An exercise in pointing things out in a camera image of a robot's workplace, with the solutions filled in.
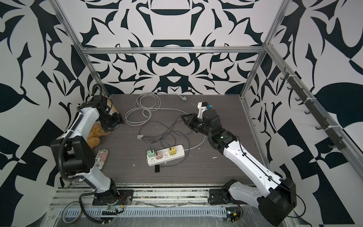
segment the gray cable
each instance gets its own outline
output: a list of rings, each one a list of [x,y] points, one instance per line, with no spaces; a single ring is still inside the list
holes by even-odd
[[[200,144],[198,144],[197,146],[194,146],[194,147],[192,147],[192,148],[189,148],[189,150],[192,150],[192,149],[197,148],[197,147],[199,147],[200,145],[202,145],[202,143],[205,141],[205,138],[206,138],[206,137],[207,137],[207,136],[206,136],[206,135],[204,135],[203,141],[202,141]]]
[[[187,98],[186,97],[183,97],[183,96],[180,96],[178,94],[175,94],[177,96],[179,96],[182,100],[186,101]],[[144,106],[142,104],[142,99],[145,98],[145,97],[151,97],[155,100],[155,103],[154,105],[152,106]],[[153,111],[157,111],[157,110],[177,110],[177,111],[180,111],[184,114],[187,114],[186,112],[182,111],[182,110],[179,110],[179,109],[172,109],[172,108],[160,108],[161,106],[161,100],[160,98],[156,95],[156,93],[154,92],[145,92],[145,93],[142,93],[141,95],[139,95],[137,97],[137,99],[135,100],[135,108],[127,111],[127,113],[125,114],[125,121],[128,125],[131,125],[131,126],[139,126],[139,125],[142,125],[142,124],[145,124],[148,120],[151,119],[151,116],[152,116],[152,112]],[[146,117],[147,119],[145,121],[138,121],[138,122],[132,122],[132,121],[129,121],[128,120],[128,117],[131,113],[133,113],[134,111],[136,110],[142,110],[142,115],[144,117]]]
[[[74,223],[74,222],[76,222],[81,216],[82,216],[82,214],[83,214],[83,211],[82,210],[80,210],[80,212],[79,212],[79,214],[78,214],[78,216],[75,218],[75,219],[73,219],[73,220],[71,220],[71,221],[67,221],[66,220],[66,214],[67,214],[67,211],[70,209],[70,207],[71,206],[73,206],[73,204],[78,204],[79,205],[79,202],[78,201],[73,201],[73,202],[71,202],[70,204],[68,204],[67,206],[66,206],[66,208],[64,208],[64,211],[63,211],[63,213],[62,213],[62,220],[63,220],[63,222],[64,223],[67,223],[67,224],[71,224],[71,223]]]

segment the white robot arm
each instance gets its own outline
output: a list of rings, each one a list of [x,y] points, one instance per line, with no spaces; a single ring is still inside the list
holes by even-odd
[[[100,121],[107,132],[124,123],[122,116],[109,114],[107,98],[102,95],[93,96],[77,109],[79,114],[71,129],[50,145],[58,169],[63,180],[84,181],[93,188],[96,199],[105,203],[113,201],[118,198],[116,185],[95,166],[95,155],[87,144],[87,137],[95,121]]]
[[[183,115],[184,123],[195,132],[208,136],[212,148],[234,162],[256,185],[249,187],[230,180],[222,189],[236,201],[257,207],[272,225],[278,226],[296,207],[294,182],[281,179],[255,159],[231,132],[222,128],[220,118],[207,102],[198,103],[198,114]]]

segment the patterned wallpaper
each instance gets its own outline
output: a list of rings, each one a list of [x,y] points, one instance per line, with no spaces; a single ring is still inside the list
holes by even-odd
[[[0,1],[0,226],[39,226],[64,185],[50,143],[93,80],[45,0]]]
[[[363,1],[293,0],[272,44],[363,149]]]
[[[256,53],[92,54],[110,94],[239,94]]]
[[[362,1],[293,0],[272,44],[362,148]],[[363,181],[266,56],[246,101],[272,170],[291,177],[306,226],[363,223]],[[297,215],[304,206],[298,199]]]
[[[59,0],[84,47],[261,46],[282,0]],[[110,94],[239,94],[257,55],[94,54]]]
[[[251,46],[263,43],[282,0],[59,2],[84,46]]]

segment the orange plush toy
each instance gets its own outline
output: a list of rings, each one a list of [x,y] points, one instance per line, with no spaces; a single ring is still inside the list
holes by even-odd
[[[103,131],[100,122],[96,121],[93,124],[92,129],[87,137],[88,146],[90,146],[90,148],[93,149],[95,146],[97,146],[99,144],[99,142],[100,142],[99,137],[101,137],[103,135],[108,135],[108,134],[110,134],[110,133],[109,132],[106,133]]]

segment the white power strip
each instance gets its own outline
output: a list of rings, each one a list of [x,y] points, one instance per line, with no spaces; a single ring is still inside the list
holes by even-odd
[[[149,166],[154,166],[154,165],[165,163],[165,162],[168,162],[171,160],[182,158],[185,156],[184,147],[182,145],[176,145],[175,149],[176,149],[176,154],[173,154],[173,155],[169,154],[169,148],[156,151],[155,154],[157,154],[159,151],[161,151],[163,153],[163,157],[161,159],[156,159],[155,156],[149,157],[146,155],[147,164]]]

